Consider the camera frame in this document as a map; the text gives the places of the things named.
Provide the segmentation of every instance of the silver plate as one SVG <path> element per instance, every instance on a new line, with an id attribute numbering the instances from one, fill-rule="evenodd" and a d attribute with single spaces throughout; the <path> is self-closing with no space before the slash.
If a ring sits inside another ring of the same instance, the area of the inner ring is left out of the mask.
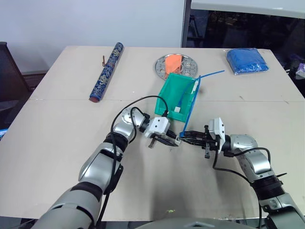
<path id="1" fill-rule="evenodd" d="M 159 58 L 154 65 L 154 69 L 158 76 L 160 76 L 164 80 L 167 79 L 167 75 L 165 72 L 165 58 L 168 56 L 171 56 L 171 55 L 182 56 L 181 69 L 178 74 L 189 76 L 192 78 L 196 77 L 196 75 L 198 73 L 197 63 L 191 57 L 183 55 L 183 54 L 168 54 L 168 55 L 165 55 L 165 56 Z"/>

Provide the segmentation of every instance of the silver robot arm segment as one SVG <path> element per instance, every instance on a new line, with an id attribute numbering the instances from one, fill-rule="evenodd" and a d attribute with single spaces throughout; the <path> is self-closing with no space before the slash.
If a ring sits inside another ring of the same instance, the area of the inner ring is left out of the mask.
<path id="1" fill-rule="evenodd" d="M 123 153 L 134 136 L 131 109 L 121 113 L 122 120 L 113 128 L 117 161 L 111 180 L 113 144 L 110 134 L 81 167 L 79 183 L 64 192 L 52 207 L 34 224 L 33 229 L 88 229 L 97 223 L 102 205 L 102 195 L 112 192 L 123 172 Z M 165 135 L 169 128 L 166 117 L 150 119 L 138 110 L 132 111 L 134 124 L 146 137 Z"/>
<path id="2" fill-rule="evenodd" d="M 230 139 L 231 152 L 234 155 L 258 147 L 256 140 L 249 135 L 230 135 Z M 275 175 L 268 159 L 260 150 L 252 150 L 236 158 L 250 182 Z"/>

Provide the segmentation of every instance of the small metal hook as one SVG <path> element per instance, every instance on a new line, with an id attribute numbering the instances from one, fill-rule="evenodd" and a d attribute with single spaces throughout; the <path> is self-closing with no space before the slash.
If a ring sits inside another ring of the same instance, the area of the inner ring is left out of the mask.
<path id="1" fill-rule="evenodd" d="M 105 63 L 105 56 L 103 55 L 103 63 L 102 63 L 103 67 L 105 67 L 106 63 Z"/>

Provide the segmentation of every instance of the white wall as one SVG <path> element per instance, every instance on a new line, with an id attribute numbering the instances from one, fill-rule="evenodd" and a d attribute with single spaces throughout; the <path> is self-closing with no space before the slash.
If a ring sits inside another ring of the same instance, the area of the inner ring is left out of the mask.
<path id="1" fill-rule="evenodd" d="M 47 70 L 67 45 L 180 47 L 184 0 L 2 0 L 0 41 L 21 72 Z"/>

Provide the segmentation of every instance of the table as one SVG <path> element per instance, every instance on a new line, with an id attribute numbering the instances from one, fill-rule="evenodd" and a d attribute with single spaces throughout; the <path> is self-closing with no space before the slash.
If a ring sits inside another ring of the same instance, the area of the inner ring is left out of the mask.
<path id="1" fill-rule="evenodd" d="M 234 75 L 224 49 L 126 47 L 106 94 L 95 104 L 89 94 L 102 71 L 102 56 L 112 47 L 67 47 L 0 141 L 0 215 L 39 218 L 77 183 L 84 161 L 110 130 L 127 103 L 158 94 L 164 81 L 153 63 L 169 53 L 191 56 L 206 77 L 189 129 L 202 131 L 221 117 L 227 134 L 249 134 L 272 154 L 272 166 L 305 212 L 305 103 L 270 50 L 259 50 L 270 70 Z M 153 115 L 155 100 L 138 106 Z M 171 122 L 178 132 L 183 123 Z M 124 172 L 111 194 L 104 220 L 156 220 L 168 216 L 258 217 L 254 191 L 239 177 L 212 169 L 199 147 L 167 147 L 137 137 L 122 160 Z M 220 157 L 218 166 L 241 172 L 236 159 Z"/>
<path id="2" fill-rule="evenodd" d="M 302 0 L 192 0 L 193 10 L 217 10 L 242 13 L 258 13 L 305 19 L 305 3 Z"/>

